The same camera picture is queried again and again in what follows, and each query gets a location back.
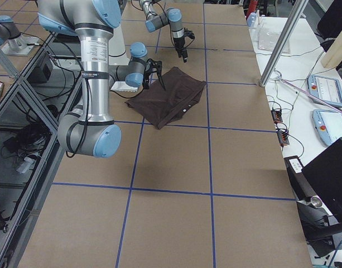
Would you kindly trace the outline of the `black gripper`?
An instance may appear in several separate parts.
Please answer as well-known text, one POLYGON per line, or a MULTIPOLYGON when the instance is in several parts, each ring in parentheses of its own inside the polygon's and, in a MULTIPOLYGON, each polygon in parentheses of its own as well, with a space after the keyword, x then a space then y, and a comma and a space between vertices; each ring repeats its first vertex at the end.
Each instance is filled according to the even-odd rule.
POLYGON ((179 58, 182 57, 183 62, 186 63, 187 58, 188 58, 188 53, 185 47, 185 38, 184 37, 173 38, 173 42, 174 42, 174 47, 178 54, 178 57, 179 58))
POLYGON ((149 73, 146 73, 143 75, 142 86, 144 90, 147 90, 150 88, 150 74, 149 73))

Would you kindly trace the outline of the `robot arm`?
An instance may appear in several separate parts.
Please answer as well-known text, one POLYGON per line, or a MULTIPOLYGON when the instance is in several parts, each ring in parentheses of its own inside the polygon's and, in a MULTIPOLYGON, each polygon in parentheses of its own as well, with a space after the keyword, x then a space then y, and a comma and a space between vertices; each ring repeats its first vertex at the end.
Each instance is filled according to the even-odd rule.
POLYGON ((149 32, 154 32, 165 26, 170 28, 170 38, 178 57, 187 62, 188 53, 185 39, 191 39, 190 44, 195 40, 194 33, 185 28, 182 23, 182 13, 179 9, 170 7, 167 10, 162 9, 162 13, 158 14, 153 5, 158 1, 138 1, 140 10, 146 16, 145 25, 149 32))
POLYGON ((109 42, 121 24, 117 1, 39 1, 38 19, 44 29, 80 40, 83 96, 61 119, 59 144, 69 158, 76 154, 111 157, 119 148, 122 133, 109 113, 109 91, 118 81, 131 87, 142 84, 147 61, 145 45, 131 45, 127 65, 109 64, 109 42))

